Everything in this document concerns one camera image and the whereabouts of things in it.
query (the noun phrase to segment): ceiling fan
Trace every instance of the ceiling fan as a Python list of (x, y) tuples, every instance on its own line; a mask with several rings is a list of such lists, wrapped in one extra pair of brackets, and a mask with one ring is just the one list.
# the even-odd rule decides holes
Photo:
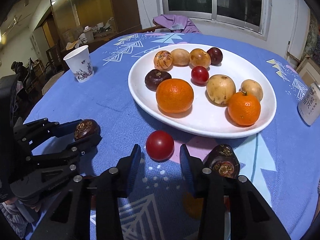
[(19, 23), (20, 23), (22, 20), (24, 20), (25, 18), (27, 18), (28, 16), (30, 16), (30, 15), (31, 15), (31, 14), (28, 14), (27, 16), (23, 17), (22, 19), (20, 19), (22, 15), (20, 15), (18, 18), (17, 18), (16, 16), (14, 16), (14, 18), (13, 18), (12, 22), (10, 23), (10, 25), (8, 26), (7, 30), (6, 30), (1, 36), (5, 35), (5, 34), (8, 35), (8, 34), (10, 33), (10, 31), (11, 31), (16, 25), (20, 26)]

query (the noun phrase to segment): window sill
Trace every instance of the window sill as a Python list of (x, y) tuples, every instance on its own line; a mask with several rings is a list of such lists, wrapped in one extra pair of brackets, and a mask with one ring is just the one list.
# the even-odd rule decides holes
[(203, 24), (206, 24), (207, 26), (212, 26), (212, 27), (222, 27), (228, 30), (232, 30), (232, 31), (237, 31), (237, 32), (241, 32), (247, 35), (251, 35), (255, 38), (261, 39), (263, 41), (267, 41), (267, 37), (268, 35), (263, 35), (260, 33), (257, 33), (255, 31), (252, 31), (250, 29), (244, 28), (244, 27), (240, 27), (237, 25), (233, 25), (233, 24), (229, 24), (229, 23), (225, 23), (225, 22), (219, 22), (216, 20), (210, 20), (210, 19), (203, 19), (203, 18), (194, 18), (194, 17), (190, 17), (190, 19), (195, 23), (196, 22), (201, 22)]

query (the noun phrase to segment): blue tablecloth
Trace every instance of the blue tablecloth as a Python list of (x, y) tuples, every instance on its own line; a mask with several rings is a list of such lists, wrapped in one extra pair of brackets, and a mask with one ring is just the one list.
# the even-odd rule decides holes
[[(247, 59), (269, 79), (277, 98), (276, 116), (262, 132), (241, 139), (213, 139), (169, 127), (145, 113), (132, 99), (128, 73), (144, 54), (177, 43), (200, 43), (229, 50)], [(92, 118), (101, 126), (102, 141), (96, 155), (82, 157), (81, 172), (99, 175), (129, 155), (135, 143), (143, 157), (134, 190), (119, 200), (125, 240), (192, 239), (199, 221), (186, 215), (182, 195), (186, 191), (181, 175), (179, 146), (204, 158), (217, 143), (230, 144), (246, 175), (272, 206), (289, 232), (298, 240), (311, 224), (318, 199), (320, 177), (320, 119), (307, 127), (297, 112), (297, 103), (307, 87), (280, 56), (249, 44), (182, 33), (141, 33), (112, 40), (90, 55), (95, 75), (79, 83), (66, 72), (37, 103), (27, 118), (31, 122), (47, 117), (60, 123)], [(145, 151), (145, 141), (154, 130), (165, 130), (175, 140), (171, 160), (156, 163)], [(65, 147), (72, 137), (53, 138), (34, 150), (50, 153)], [(91, 239), (95, 237), (95, 212), (91, 214)]]

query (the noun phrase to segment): wire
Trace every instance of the wire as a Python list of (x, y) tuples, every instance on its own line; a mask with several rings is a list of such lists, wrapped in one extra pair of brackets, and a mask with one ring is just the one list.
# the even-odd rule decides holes
[(151, 27), (152, 24), (151, 24), (150, 18), (149, 18), (149, 16), (148, 16), (148, 12), (147, 12), (146, 5), (145, 5), (145, 3), (144, 3), (144, 0), (142, 0), (142, 2), (143, 2), (144, 10), (146, 11), (146, 15), (147, 15), (148, 21), (149, 21), (149, 23), (150, 23), (150, 27)]

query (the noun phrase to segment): round table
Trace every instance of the round table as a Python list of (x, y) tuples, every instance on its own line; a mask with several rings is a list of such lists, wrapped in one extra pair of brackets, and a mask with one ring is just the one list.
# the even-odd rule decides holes
[[(226, 49), (259, 68), (276, 93), (277, 111), (271, 124), (247, 138), (214, 139), (176, 130), (144, 112), (129, 92), (130, 68), (144, 54), (177, 43)], [(45, 117), (60, 123), (95, 119), (101, 126), (102, 141), (96, 155), (87, 154), (81, 159), (81, 172), (86, 175), (101, 174), (129, 155), (134, 144), (141, 146), (142, 159), (134, 190), (128, 199), (119, 199), (125, 240), (195, 238), (199, 221), (188, 217), (182, 206), (186, 191), (179, 164), (182, 143), (187, 144), (191, 155), (201, 159), (217, 144), (231, 145), (241, 163), (240, 174), (246, 175), (272, 206), (291, 239), (300, 239), (311, 224), (318, 199), (320, 119), (311, 127), (301, 120), (297, 103), (307, 87), (283, 58), (247, 43), (193, 33), (122, 36), (101, 46), (90, 57), (95, 75), (79, 83), (67, 71), (37, 103), (26, 122)], [(166, 162), (156, 163), (146, 154), (145, 142), (154, 130), (167, 131), (174, 138), (175, 152)], [(71, 140), (70, 136), (52, 138), (33, 152), (61, 150)], [(95, 211), (90, 221), (91, 240), (94, 240)]]

